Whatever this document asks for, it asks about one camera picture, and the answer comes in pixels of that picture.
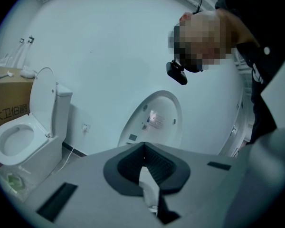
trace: curved white wall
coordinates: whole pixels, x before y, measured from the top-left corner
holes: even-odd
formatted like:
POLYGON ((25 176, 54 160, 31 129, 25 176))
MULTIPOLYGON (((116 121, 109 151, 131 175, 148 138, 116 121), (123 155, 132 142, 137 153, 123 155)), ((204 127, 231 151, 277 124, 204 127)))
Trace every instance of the curved white wall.
POLYGON ((150 94, 168 90, 183 110, 181 148, 217 154, 232 129, 242 84, 231 61, 191 74, 181 86, 166 74, 172 59, 167 36, 183 12, 177 0, 51 0, 26 34, 28 55, 38 71, 50 67, 74 94, 66 143, 74 147, 82 123, 91 125, 79 151, 114 148, 136 107, 150 94))

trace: toilet base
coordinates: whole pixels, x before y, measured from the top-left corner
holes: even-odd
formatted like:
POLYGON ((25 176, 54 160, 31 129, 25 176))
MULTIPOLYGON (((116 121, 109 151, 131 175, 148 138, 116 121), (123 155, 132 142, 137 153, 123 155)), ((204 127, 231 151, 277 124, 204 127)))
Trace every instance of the toilet base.
POLYGON ((26 161, 17 165, 17 174, 31 184, 40 184, 61 161, 61 145, 61 139, 57 137, 50 139, 26 161))

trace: white panel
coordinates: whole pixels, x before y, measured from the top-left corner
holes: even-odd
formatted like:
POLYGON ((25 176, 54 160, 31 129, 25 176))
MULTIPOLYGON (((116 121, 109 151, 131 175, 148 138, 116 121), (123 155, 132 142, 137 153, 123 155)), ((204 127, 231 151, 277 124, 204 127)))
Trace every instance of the white panel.
POLYGON ((30 93, 29 108, 34 117, 52 132, 52 115, 56 98, 56 80, 52 70, 42 69, 36 76, 30 93))
POLYGON ((285 128, 285 62, 276 76, 261 93, 276 126, 285 128))

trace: toilet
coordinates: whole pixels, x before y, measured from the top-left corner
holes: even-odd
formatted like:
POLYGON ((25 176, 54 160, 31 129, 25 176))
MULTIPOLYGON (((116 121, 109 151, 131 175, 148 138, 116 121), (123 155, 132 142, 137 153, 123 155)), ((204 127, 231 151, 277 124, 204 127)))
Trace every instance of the toilet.
POLYGON ((31 89, 29 115, 0 126, 0 163, 16 166, 16 174, 31 184, 45 180, 62 159, 72 94, 43 68, 31 89))
MULTIPOLYGON (((145 98, 130 116, 121 133, 118 147, 151 142, 179 148, 182 137, 181 106, 169 91, 156 91, 145 98)), ((139 186, 152 213, 157 213, 159 187, 146 167, 142 167, 139 186)))

